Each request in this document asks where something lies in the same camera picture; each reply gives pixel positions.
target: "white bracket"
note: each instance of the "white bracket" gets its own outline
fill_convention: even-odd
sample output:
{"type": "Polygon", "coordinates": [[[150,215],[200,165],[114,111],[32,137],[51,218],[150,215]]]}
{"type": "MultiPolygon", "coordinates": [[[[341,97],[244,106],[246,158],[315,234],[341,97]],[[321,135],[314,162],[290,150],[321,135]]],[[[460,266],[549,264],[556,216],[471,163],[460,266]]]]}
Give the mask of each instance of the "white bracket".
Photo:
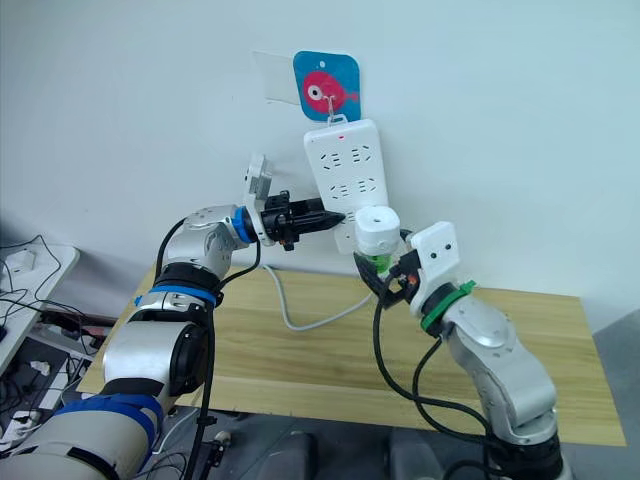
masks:
{"type": "Polygon", "coordinates": [[[265,232],[260,216],[271,187],[271,173],[267,170],[268,165],[269,162],[263,154],[253,154],[244,184],[244,205],[249,212],[253,230],[260,243],[265,247],[270,247],[275,243],[265,232]]]}

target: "green tape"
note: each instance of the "green tape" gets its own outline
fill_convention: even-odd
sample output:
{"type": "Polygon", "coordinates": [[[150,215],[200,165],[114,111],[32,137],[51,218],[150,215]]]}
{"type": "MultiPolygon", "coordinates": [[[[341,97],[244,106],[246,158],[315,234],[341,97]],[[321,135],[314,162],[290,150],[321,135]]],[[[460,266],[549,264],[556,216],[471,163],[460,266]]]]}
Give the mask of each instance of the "green tape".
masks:
{"type": "Polygon", "coordinates": [[[451,292],[449,295],[444,297],[440,301],[440,303],[436,305],[436,308],[422,317],[422,320],[420,321],[420,328],[422,328],[422,330],[426,332],[431,324],[438,318],[440,318],[453,302],[469,295],[473,291],[473,287],[475,287],[475,285],[476,282],[474,282],[473,280],[469,280],[467,283],[463,283],[462,285],[460,285],[460,288],[458,288],[458,290],[456,290],[455,292],[451,292]]]}

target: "white power strip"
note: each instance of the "white power strip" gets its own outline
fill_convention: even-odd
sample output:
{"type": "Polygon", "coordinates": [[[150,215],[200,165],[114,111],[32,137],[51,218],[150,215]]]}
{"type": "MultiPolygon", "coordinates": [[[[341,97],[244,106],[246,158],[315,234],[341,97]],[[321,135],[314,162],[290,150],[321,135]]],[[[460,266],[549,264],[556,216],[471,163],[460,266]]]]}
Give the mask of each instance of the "white power strip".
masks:
{"type": "Polygon", "coordinates": [[[304,149],[324,208],[346,216],[335,239],[340,253],[350,255],[356,248],[356,212],[389,203],[378,130],[369,119],[334,123],[308,132],[304,149]]]}
{"type": "Polygon", "coordinates": [[[11,423],[0,440],[0,451],[5,451],[21,443],[27,438],[40,420],[40,412],[18,410],[13,414],[11,423]]]}

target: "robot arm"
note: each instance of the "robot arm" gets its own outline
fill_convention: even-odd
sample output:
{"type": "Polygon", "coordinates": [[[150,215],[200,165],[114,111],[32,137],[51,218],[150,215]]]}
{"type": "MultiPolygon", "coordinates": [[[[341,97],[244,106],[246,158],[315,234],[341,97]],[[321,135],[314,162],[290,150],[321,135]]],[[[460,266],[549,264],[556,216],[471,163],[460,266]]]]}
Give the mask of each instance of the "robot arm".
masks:
{"type": "Polygon", "coordinates": [[[43,472],[70,480],[131,478],[149,458],[179,395],[204,382],[208,407],[213,310],[223,300],[233,251],[254,242],[291,250],[300,234],[344,219],[325,211],[320,199],[290,202],[287,191],[268,197],[263,157],[254,159],[246,180],[246,207],[199,210],[166,243],[153,288],[136,299],[105,351],[103,390],[58,410],[0,462],[0,478],[40,478],[43,472]]]}
{"type": "MultiPolygon", "coordinates": [[[[387,236],[388,232],[381,234],[381,238],[387,236]]],[[[385,291],[375,265],[356,253],[362,279],[384,308],[408,302],[422,329],[447,342],[478,391],[491,436],[500,447],[490,450],[496,466],[513,480],[571,478],[560,452],[553,382],[519,341],[507,316],[474,297],[473,282],[456,282],[460,259],[453,225],[438,222],[407,235],[405,242],[408,253],[388,271],[398,278],[400,290],[385,291]]]]}

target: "wooden table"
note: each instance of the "wooden table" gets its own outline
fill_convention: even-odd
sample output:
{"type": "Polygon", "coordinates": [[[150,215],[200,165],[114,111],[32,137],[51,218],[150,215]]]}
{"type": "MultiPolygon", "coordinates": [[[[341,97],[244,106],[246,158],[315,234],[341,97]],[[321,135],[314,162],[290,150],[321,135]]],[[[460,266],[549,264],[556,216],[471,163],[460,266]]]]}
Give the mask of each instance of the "wooden table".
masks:
{"type": "MultiPolygon", "coordinates": [[[[342,311],[366,294],[359,279],[278,272],[292,321],[309,323],[342,311]]],[[[153,269],[135,296],[149,290],[153,269]]],[[[560,438],[565,442],[625,445],[611,392],[580,302],[575,297],[477,289],[476,295],[506,312],[522,343],[546,366],[558,390],[560,438]]],[[[129,303],[114,331],[133,310],[129,303]]],[[[216,363],[211,408],[242,412],[429,428],[414,405],[392,392],[376,368],[371,344],[374,302],[330,325],[293,332],[282,321],[273,280],[264,270],[229,284],[215,311],[216,363]]],[[[433,343],[406,305],[383,315],[385,359],[409,385],[413,370],[433,343]]],[[[102,356],[96,356],[78,390],[99,392],[102,356]]],[[[199,405],[200,390],[178,399],[199,405]]],[[[480,408],[466,373],[446,348],[432,359],[421,393],[480,408]]],[[[461,414],[431,409],[445,424],[476,431],[461,414]]]]}

